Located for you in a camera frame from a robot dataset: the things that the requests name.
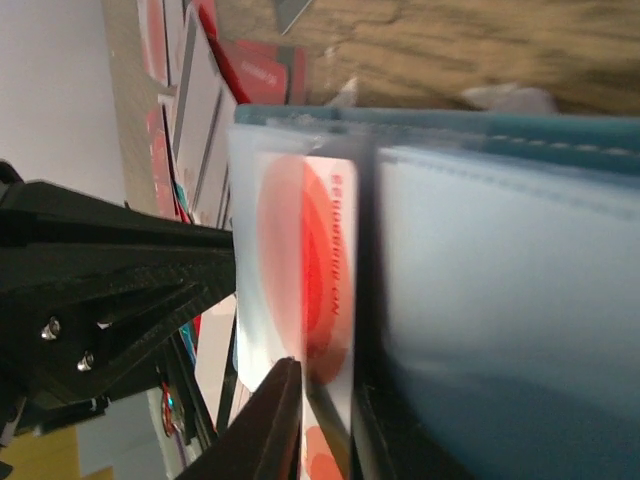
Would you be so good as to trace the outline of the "teal card holder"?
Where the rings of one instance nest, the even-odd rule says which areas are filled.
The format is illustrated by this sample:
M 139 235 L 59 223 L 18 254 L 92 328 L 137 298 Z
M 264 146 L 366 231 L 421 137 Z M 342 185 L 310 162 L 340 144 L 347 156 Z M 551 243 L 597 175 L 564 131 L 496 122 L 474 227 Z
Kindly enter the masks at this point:
M 472 478 L 638 477 L 636 118 L 245 105 L 229 149 L 248 389 L 296 359 L 261 285 L 265 157 L 344 158 L 358 182 L 350 459 L 367 385 Z

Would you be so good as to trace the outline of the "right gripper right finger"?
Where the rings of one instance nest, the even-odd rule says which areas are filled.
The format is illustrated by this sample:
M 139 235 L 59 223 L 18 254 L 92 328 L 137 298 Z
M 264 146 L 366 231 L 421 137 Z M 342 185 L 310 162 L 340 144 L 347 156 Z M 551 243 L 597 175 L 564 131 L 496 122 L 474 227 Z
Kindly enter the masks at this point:
M 354 392 L 353 479 L 471 479 L 434 442 L 392 391 L 361 385 Z

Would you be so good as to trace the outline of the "white card red circle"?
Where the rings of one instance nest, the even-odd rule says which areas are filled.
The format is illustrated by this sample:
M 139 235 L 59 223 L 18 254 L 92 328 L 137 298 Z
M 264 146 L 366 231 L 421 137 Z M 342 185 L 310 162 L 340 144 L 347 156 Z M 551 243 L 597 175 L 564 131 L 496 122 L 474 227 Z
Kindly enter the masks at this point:
M 302 364 L 303 479 L 350 476 L 358 182 L 353 161 L 268 154 L 257 200 L 261 285 Z

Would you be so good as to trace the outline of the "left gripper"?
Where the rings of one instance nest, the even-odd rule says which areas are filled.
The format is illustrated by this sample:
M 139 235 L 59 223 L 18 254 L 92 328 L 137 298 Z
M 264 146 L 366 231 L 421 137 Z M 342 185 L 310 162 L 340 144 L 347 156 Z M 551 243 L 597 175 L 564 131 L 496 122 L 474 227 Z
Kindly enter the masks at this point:
M 1 163 L 2 445 L 103 413 L 115 382 L 235 289 L 235 263 L 110 273 L 87 217 L 105 206 Z

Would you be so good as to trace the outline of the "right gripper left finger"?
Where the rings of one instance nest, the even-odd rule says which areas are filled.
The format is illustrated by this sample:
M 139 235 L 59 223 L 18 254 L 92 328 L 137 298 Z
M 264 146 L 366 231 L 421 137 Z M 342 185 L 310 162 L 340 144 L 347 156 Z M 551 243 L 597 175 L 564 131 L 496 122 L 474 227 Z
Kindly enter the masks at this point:
M 299 473 L 301 363 L 278 360 L 221 438 L 179 477 L 295 479 Z

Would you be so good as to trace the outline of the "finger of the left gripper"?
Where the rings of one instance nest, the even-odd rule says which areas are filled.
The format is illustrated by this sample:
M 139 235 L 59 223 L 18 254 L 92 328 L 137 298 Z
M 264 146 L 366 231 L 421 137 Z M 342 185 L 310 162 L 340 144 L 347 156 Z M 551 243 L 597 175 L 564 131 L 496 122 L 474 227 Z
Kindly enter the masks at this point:
M 127 209 L 43 181 L 15 183 L 1 199 L 1 263 L 55 254 L 113 264 L 233 265 L 232 235 Z

